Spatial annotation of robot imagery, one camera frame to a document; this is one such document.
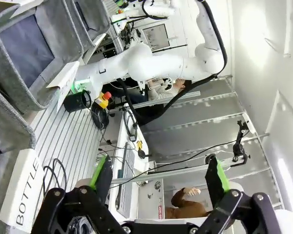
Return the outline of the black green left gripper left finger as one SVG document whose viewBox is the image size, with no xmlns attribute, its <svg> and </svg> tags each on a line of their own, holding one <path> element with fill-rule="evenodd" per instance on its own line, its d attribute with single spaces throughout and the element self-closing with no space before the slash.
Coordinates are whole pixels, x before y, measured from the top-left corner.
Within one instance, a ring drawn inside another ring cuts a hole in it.
<svg viewBox="0 0 293 234">
<path fill-rule="evenodd" d="M 112 181 L 111 159 L 99 162 L 89 182 L 66 192 L 50 189 L 43 200 L 31 233 L 33 234 L 131 234 L 105 206 Z"/>
</svg>

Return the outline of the background person hand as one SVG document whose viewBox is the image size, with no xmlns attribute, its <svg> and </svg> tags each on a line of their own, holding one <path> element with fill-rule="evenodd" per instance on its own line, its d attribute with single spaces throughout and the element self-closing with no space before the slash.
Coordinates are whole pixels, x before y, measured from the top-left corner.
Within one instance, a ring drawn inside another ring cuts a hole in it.
<svg viewBox="0 0 293 234">
<path fill-rule="evenodd" d="M 184 188 L 184 193 L 188 196 L 195 196 L 201 193 L 201 190 L 195 187 L 192 188 Z"/>
</svg>

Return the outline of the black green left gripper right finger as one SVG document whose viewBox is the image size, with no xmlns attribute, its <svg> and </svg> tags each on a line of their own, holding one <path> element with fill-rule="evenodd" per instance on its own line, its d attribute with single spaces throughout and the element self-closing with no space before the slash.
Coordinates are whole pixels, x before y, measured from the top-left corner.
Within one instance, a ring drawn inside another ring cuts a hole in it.
<svg viewBox="0 0 293 234">
<path fill-rule="evenodd" d="M 213 210 L 198 228 L 199 234 L 221 234 L 236 220 L 248 234 L 280 234 L 281 228 L 269 196 L 252 196 L 232 189 L 220 161 L 213 157 L 205 175 Z"/>
</svg>

